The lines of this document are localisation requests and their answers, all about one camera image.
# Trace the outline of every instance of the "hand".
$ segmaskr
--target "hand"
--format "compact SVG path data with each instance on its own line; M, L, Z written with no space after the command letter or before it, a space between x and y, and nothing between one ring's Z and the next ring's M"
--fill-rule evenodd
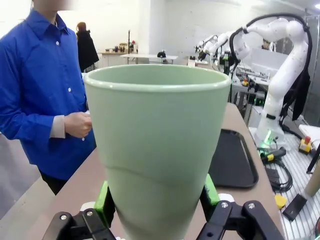
M71 113L64 117L64 131L76 138L86 137L92 129L90 114L84 112Z

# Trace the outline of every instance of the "shirt collar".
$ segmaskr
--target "shirt collar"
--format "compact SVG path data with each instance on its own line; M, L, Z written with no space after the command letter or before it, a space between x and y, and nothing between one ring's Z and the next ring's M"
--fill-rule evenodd
M62 20L59 14L56 15L55 21L60 31L65 31L67 34L70 34L65 22ZM26 18L26 22L39 39L43 38L49 26L52 25L44 16L34 9L31 10L29 16Z

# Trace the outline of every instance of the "black tray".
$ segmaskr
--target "black tray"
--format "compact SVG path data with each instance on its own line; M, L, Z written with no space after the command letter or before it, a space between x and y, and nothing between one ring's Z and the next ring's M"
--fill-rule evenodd
M240 133L221 130L209 174L216 187L249 189L257 184L258 172Z

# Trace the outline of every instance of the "green gripper pad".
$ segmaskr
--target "green gripper pad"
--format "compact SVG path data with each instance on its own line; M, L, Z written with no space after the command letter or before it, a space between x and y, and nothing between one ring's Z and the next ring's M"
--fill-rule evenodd
M94 209L98 213L103 224L106 227L111 228L111 223L114 219L116 208L107 181L105 181L102 185L99 197L94 204Z
M216 205L220 201L218 192L209 174L207 174L206 176L205 184L200 196L200 201L202 204L205 219L206 221L209 221Z

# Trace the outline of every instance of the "man in blue shirt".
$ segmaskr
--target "man in blue shirt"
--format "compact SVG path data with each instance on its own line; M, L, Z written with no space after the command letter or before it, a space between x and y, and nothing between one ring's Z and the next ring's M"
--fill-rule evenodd
M45 4L54 2L34 0L27 19L0 39L0 132L20 140L57 194L96 143L77 37L61 9Z

